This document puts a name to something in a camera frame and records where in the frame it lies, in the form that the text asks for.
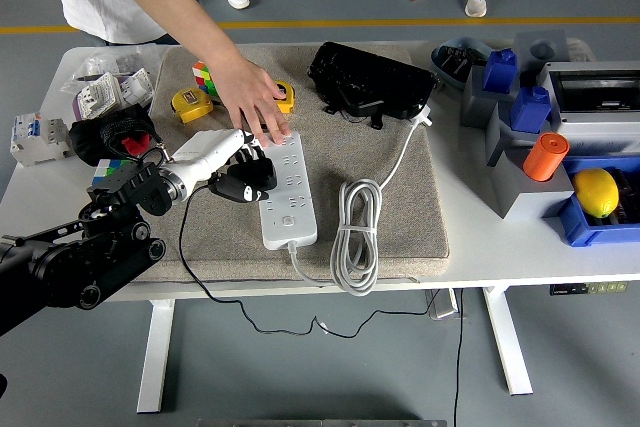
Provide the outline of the person's right hand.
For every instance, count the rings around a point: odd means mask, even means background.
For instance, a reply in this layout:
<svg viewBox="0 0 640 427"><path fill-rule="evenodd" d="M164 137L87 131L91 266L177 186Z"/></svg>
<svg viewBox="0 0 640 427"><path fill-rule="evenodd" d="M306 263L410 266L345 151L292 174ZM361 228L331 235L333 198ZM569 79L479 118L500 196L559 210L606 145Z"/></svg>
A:
<svg viewBox="0 0 640 427"><path fill-rule="evenodd" d="M282 92L267 72L242 55L234 55L221 64L209 60L206 65L233 127L248 130L266 146L267 136L262 128L265 125L272 141L282 144L291 129L276 103Z"/></svg>

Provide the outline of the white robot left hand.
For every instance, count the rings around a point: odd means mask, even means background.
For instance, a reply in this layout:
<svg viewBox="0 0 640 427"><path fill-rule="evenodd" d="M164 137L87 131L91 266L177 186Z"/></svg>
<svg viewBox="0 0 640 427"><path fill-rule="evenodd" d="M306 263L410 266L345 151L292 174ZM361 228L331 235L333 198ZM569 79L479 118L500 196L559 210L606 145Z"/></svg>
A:
<svg viewBox="0 0 640 427"><path fill-rule="evenodd" d="M266 200L277 186L273 162L260 142L243 130L200 131L160 169L173 203L186 201L199 182L225 199Z"/></svg>

